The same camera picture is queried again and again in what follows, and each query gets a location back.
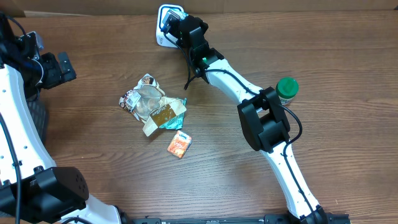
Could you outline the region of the clear cookie wrapper bag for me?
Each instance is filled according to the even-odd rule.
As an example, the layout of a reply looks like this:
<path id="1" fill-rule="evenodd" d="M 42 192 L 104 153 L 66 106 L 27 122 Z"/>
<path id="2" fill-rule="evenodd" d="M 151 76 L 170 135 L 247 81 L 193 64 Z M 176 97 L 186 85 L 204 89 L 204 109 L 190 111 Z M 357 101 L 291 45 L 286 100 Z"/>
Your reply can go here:
<path id="1" fill-rule="evenodd" d="M 186 99 L 166 96 L 159 82 L 148 73 L 119 99 L 120 107 L 144 124 L 142 130 L 147 137 L 162 124 L 185 113 L 186 102 Z"/>

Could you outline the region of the teal snack packet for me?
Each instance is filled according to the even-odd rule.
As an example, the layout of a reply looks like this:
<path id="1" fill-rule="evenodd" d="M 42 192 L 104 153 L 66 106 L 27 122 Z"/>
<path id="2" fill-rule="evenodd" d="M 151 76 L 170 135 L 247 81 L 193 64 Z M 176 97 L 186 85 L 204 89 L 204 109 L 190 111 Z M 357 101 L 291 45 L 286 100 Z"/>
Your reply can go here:
<path id="1" fill-rule="evenodd" d="M 162 124 L 160 129 L 175 129 L 179 130 L 183 128 L 185 113 L 179 114 L 176 117 L 172 118 L 170 121 Z"/>

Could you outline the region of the green lid jar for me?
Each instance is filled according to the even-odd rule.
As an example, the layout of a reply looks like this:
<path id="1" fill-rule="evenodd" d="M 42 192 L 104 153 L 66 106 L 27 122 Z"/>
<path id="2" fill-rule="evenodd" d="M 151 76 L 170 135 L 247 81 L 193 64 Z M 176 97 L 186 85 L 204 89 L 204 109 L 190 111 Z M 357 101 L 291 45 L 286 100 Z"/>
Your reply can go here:
<path id="1" fill-rule="evenodd" d="M 276 85 L 276 92 L 280 98 L 282 105 L 288 105 L 299 91 L 299 84 L 292 77 L 284 77 L 280 79 Z"/>

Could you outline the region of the orange tissue pack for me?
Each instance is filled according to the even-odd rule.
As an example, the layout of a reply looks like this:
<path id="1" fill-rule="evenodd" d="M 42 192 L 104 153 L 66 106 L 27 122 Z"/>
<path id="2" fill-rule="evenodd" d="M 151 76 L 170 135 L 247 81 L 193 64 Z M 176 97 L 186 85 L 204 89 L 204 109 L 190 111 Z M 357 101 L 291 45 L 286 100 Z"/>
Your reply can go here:
<path id="1" fill-rule="evenodd" d="M 167 151 L 179 159 L 182 159 L 192 143 L 192 137 L 178 130 L 169 144 Z"/>

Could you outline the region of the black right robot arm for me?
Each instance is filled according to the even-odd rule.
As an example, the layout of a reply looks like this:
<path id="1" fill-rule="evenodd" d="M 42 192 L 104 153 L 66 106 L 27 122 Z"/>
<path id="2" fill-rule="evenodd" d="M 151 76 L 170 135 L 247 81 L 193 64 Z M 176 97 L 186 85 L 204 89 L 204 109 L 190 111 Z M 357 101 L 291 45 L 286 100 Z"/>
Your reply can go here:
<path id="1" fill-rule="evenodd" d="M 248 144 L 268 160 L 284 193 L 289 223 L 327 223 L 328 218 L 309 190 L 295 160 L 290 138 L 288 114 L 275 89 L 262 89 L 236 72 L 204 34 L 208 24 L 183 12 L 169 11 L 164 19 L 165 31 L 177 40 L 177 47 L 187 49 L 185 58 L 208 84 L 217 87 L 237 104 L 243 135 Z"/>

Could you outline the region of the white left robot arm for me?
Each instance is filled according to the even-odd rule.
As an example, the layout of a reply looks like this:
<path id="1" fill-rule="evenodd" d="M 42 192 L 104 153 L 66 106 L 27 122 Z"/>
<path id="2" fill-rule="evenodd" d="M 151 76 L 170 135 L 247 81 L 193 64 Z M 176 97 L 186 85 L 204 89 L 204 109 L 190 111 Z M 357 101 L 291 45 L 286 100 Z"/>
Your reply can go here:
<path id="1" fill-rule="evenodd" d="M 40 132 L 46 112 L 32 101 L 41 89 L 74 80 L 66 53 L 39 54 L 35 32 L 1 27 L 1 211 L 29 223 L 127 223 L 118 207 L 89 193 L 82 173 L 59 167 Z"/>

